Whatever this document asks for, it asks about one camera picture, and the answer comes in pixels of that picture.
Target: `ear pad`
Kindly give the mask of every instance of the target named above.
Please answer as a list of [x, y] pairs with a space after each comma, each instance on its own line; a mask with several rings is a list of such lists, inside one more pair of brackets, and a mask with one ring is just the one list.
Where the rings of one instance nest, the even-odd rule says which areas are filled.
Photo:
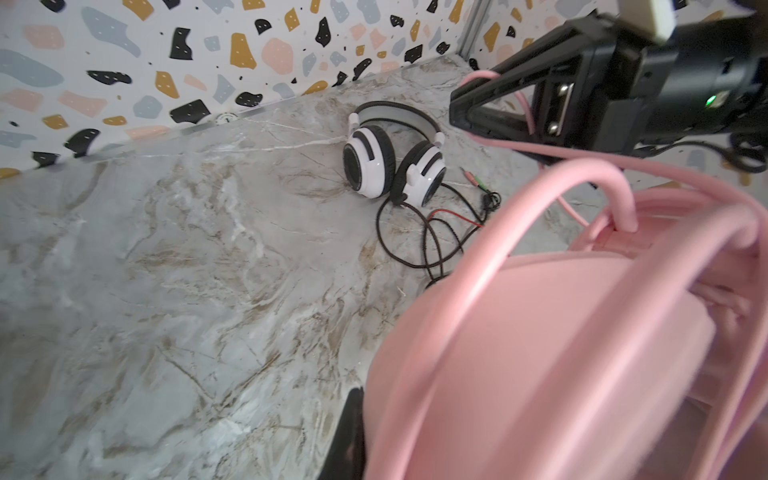
[[393, 204], [400, 205], [402, 202], [406, 201], [402, 191], [406, 187], [408, 167], [418, 162], [430, 148], [432, 148], [432, 143], [428, 140], [422, 140], [408, 152], [405, 158], [402, 159], [402, 163], [395, 174], [395, 180], [392, 181], [392, 191], [389, 193], [389, 199]]
[[375, 125], [366, 125], [366, 128], [371, 131], [376, 140], [379, 142], [379, 147], [382, 149], [382, 155], [384, 156], [384, 190], [382, 196], [389, 193], [389, 188], [392, 186], [392, 179], [395, 176], [395, 149], [392, 147], [392, 141], [389, 139], [389, 135], [386, 134], [383, 128]]

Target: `black cable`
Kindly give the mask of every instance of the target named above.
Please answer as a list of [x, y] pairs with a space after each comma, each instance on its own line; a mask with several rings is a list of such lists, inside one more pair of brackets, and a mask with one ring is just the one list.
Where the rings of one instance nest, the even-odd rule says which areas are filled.
[[[488, 217], [490, 214], [496, 210], [499, 209], [499, 207], [502, 205], [502, 196], [499, 195], [497, 192], [492, 192], [490, 190], [486, 190], [484, 188], [481, 188], [483, 190], [483, 196], [482, 196], [482, 214], [479, 214], [477, 210], [472, 206], [472, 204], [469, 203], [469, 200], [464, 197], [458, 190], [456, 190], [454, 187], [451, 187], [447, 184], [440, 184], [441, 187], [447, 188], [448, 190], [452, 191], [456, 196], [464, 203], [464, 205], [467, 206], [467, 208], [472, 212], [472, 215], [475, 216], [475, 219], [480, 223], [481, 225], [485, 225], [485, 222], [488, 220]], [[427, 284], [427, 288], [431, 287], [435, 283], [437, 283], [440, 280], [443, 280], [448, 275], [450, 275], [450, 272], [446, 273], [444, 270], [444, 265], [446, 262], [448, 262], [451, 258], [453, 258], [457, 253], [461, 252], [464, 253], [464, 244], [467, 243], [467, 241], [474, 235], [478, 230], [479, 227], [473, 227], [469, 232], [467, 232], [464, 237], [459, 238], [458, 234], [453, 230], [450, 223], [447, 221], [441, 219], [441, 218], [430, 218], [427, 220], [424, 215], [417, 210], [414, 206], [408, 203], [401, 203], [404, 207], [409, 208], [410, 210], [413, 210], [418, 216], [419, 219], [424, 224], [424, 230], [422, 231], [422, 258], [424, 263], [418, 264], [418, 263], [412, 263], [408, 260], [405, 260], [401, 257], [398, 257], [395, 255], [384, 243], [384, 239], [382, 238], [381, 233], [381, 215], [384, 211], [384, 207], [386, 207], [387, 204], [390, 203], [389, 198], [387, 200], [384, 200], [381, 204], [381, 207], [379, 207], [378, 211], [376, 212], [376, 236], [379, 238], [379, 243], [381, 243], [382, 248], [386, 252], [387, 255], [389, 255], [391, 258], [396, 260], [397, 262], [408, 266], [410, 268], [415, 269], [422, 269], [426, 270], [427, 274], [429, 275], [430, 282]], [[431, 222], [436, 221], [439, 223], [443, 223], [446, 225], [451, 232], [451, 235], [453, 236], [454, 240], [456, 240], [456, 248], [454, 248], [451, 253], [449, 253], [446, 256], [442, 255], [442, 249], [440, 248], [439, 239], [437, 237], [437, 233], [432, 228]], [[437, 255], [438, 259], [436, 262], [429, 262], [429, 259], [427, 257], [427, 232], [429, 232], [432, 236], [432, 240], [435, 242], [435, 248], [437, 249]], [[432, 268], [439, 267], [440, 274], [438, 276], [434, 276], [432, 273]]]
[[[748, 148], [748, 147], [742, 147], [740, 146], [740, 137], [735, 137], [731, 135], [731, 148], [724, 148], [720, 145], [711, 144], [706, 141], [696, 141], [696, 140], [686, 140], [686, 141], [679, 141], [674, 144], [670, 144], [664, 147], [656, 147], [656, 146], [648, 146], [648, 147], [641, 147], [636, 148], [634, 151], [632, 151], [632, 155], [639, 158], [649, 158], [649, 157], [656, 157], [659, 154], [664, 153], [665, 151], [671, 150], [675, 147], [685, 147], [685, 146], [692, 146], [692, 147], [702, 147], [707, 148], [709, 150], [712, 150], [716, 153], [718, 153], [723, 160], [728, 162], [729, 164], [733, 165], [737, 170], [741, 170], [743, 172], [747, 172], [748, 174], [761, 174], [763, 173], [767, 168], [768, 165], [766, 165], [766, 157], [765, 154], [756, 148]], [[746, 163], [742, 157], [751, 158], [752, 160], [755, 160], [760, 165], [755, 166]]]

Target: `headphones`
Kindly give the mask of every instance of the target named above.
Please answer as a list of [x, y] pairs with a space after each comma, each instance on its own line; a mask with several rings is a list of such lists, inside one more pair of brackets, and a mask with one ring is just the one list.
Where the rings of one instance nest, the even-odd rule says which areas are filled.
[[[395, 149], [386, 132], [370, 121], [391, 121], [418, 131], [417, 143], [395, 172]], [[445, 134], [437, 122], [417, 108], [394, 101], [369, 101], [349, 115], [349, 139], [344, 145], [344, 173], [352, 189], [364, 197], [389, 193], [395, 205], [408, 201], [424, 207], [445, 176], [440, 148]]]

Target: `marble desk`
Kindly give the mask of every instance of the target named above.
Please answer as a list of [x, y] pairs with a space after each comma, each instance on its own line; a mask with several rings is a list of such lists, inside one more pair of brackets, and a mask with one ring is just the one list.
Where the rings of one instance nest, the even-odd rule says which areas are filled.
[[[0, 477], [314, 478], [347, 392], [428, 280], [378, 245], [381, 200], [346, 185], [347, 115], [375, 99], [433, 114], [446, 181], [475, 204], [459, 166], [504, 198], [537, 174], [449, 127], [468, 71], [440, 58], [2, 182]], [[418, 139], [388, 130], [402, 159]], [[589, 186], [568, 199], [587, 217], [603, 204]], [[466, 212], [447, 191], [429, 206]], [[419, 260], [413, 215], [382, 223]], [[577, 232], [553, 207], [518, 251]]]

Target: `terrazzo wallpaper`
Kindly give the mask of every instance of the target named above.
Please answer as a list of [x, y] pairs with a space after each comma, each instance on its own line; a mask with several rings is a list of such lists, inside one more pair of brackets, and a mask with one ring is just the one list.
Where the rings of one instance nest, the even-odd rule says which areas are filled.
[[0, 0], [0, 177], [453, 52], [472, 0]]
[[[686, 6], [676, 11], [678, 24], [707, 22], [750, 13], [728, 0], [687, 0], [686, 3]], [[469, 64], [474, 69], [491, 68], [527, 47], [536, 38], [562, 25], [565, 20], [587, 15], [594, 9], [618, 13], [616, 0], [492, 0], [482, 19]], [[696, 139], [728, 146], [726, 135]], [[658, 159], [721, 178], [753, 194], [768, 187], [768, 172], [748, 174], [735, 170], [709, 150], [681, 147]], [[652, 187], [663, 181], [632, 172], [628, 172], [627, 176], [638, 188]]]

